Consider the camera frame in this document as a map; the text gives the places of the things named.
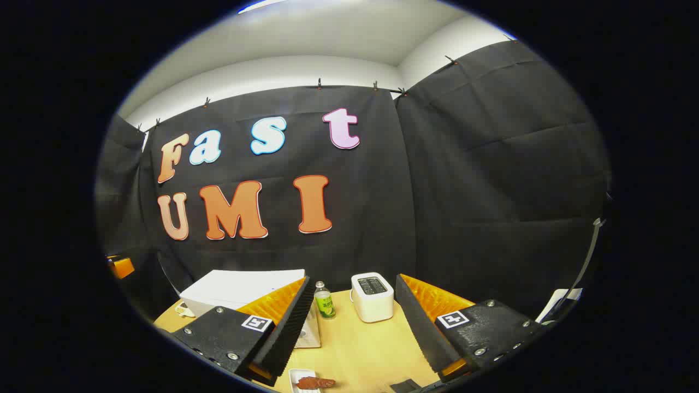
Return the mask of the white rectangular dish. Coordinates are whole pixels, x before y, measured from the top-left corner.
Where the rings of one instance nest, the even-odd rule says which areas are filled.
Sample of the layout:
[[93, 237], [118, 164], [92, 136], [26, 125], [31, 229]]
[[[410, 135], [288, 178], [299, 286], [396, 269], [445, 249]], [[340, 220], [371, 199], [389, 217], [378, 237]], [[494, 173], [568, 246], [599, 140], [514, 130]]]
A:
[[317, 374], [310, 369], [290, 369], [288, 372], [291, 393], [323, 393], [322, 388], [302, 389], [298, 383], [303, 378], [317, 378]]

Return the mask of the white microwave oven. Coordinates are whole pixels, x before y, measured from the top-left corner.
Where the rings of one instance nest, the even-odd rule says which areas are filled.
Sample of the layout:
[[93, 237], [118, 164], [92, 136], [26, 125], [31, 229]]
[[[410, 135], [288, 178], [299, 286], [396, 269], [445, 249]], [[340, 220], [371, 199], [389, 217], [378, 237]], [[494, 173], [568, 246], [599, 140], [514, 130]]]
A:
[[182, 291], [181, 301], [197, 317], [214, 306], [232, 310], [251, 303], [287, 284], [304, 278], [305, 270], [229, 271], [212, 270]]

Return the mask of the small white box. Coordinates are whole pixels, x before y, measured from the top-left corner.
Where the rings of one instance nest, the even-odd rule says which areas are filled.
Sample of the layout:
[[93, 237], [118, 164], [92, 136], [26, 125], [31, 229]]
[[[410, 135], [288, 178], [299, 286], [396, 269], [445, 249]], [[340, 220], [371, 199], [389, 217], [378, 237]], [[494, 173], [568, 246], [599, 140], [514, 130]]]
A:
[[567, 310], [577, 303], [583, 291], [583, 288], [555, 290], [535, 321], [543, 325], [559, 321], [567, 313]]

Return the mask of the green label drink bottle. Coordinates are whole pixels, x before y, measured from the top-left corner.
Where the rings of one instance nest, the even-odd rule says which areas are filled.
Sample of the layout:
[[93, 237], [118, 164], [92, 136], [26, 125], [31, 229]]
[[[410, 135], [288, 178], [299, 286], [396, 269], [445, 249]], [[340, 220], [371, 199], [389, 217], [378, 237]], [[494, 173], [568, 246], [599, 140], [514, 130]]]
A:
[[319, 315], [324, 319], [335, 318], [335, 307], [331, 291], [325, 286], [323, 281], [317, 281], [315, 286], [314, 298]]

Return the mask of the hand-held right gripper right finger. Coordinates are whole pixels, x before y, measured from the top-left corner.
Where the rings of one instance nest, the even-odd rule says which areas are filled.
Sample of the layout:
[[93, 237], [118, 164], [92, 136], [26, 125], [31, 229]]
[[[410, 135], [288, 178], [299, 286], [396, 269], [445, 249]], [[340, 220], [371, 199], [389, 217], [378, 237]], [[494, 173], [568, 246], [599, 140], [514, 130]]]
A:
[[443, 383], [494, 368], [544, 328], [500, 301], [475, 303], [405, 274], [395, 277], [395, 298]]

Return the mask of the white toaster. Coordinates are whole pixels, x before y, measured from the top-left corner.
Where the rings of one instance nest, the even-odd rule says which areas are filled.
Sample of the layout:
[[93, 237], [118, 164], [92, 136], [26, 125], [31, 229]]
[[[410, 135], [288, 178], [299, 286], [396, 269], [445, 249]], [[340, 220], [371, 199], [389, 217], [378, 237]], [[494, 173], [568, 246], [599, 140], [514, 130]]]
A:
[[349, 298], [363, 323], [378, 323], [394, 316], [394, 289], [377, 272], [352, 276]]

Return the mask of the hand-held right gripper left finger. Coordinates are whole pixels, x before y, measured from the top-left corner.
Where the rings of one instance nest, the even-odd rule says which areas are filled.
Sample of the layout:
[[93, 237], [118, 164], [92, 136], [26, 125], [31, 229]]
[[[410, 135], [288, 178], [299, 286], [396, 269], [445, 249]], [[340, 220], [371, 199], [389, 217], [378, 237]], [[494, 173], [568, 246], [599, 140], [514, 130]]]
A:
[[237, 310], [217, 305], [170, 335], [237, 377], [273, 386], [311, 310], [315, 290], [310, 284], [304, 276]]

